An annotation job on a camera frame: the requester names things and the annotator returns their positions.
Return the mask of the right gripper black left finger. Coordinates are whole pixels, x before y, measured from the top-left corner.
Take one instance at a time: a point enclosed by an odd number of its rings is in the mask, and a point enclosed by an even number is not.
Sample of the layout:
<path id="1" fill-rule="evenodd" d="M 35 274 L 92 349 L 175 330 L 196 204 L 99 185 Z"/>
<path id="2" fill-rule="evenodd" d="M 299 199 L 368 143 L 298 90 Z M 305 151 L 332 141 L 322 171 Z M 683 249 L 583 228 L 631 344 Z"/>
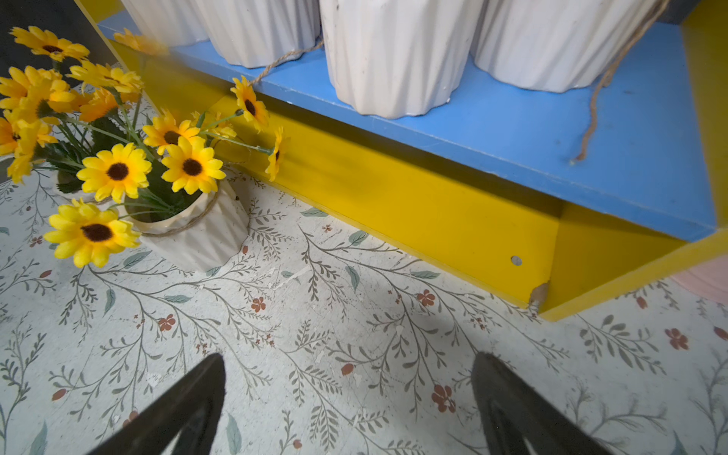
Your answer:
<path id="1" fill-rule="evenodd" d="M 92 454 L 210 454 L 226 395 L 223 356 L 204 358 Z"/>

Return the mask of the shelf pot three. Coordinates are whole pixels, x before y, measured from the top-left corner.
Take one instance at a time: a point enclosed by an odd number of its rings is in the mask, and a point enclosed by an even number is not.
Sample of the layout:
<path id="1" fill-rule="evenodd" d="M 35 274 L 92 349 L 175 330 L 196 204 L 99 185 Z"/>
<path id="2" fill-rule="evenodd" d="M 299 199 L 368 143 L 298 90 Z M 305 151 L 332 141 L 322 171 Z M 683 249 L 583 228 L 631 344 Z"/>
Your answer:
<path id="1" fill-rule="evenodd" d="M 479 0 L 320 2 L 337 98 L 384 119 L 422 116 L 447 104 L 482 9 Z"/>

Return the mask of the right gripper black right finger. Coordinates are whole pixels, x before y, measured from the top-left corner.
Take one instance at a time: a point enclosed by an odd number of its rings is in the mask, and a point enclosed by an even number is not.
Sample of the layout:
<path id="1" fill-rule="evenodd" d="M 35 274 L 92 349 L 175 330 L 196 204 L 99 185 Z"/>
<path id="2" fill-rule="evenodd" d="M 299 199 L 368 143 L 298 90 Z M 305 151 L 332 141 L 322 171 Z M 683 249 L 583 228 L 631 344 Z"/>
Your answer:
<path id="1" fill-rule="evenodd" d="M 493 354 L 474 359 L 471 385 L 491 454 L 606 454 Z"/>

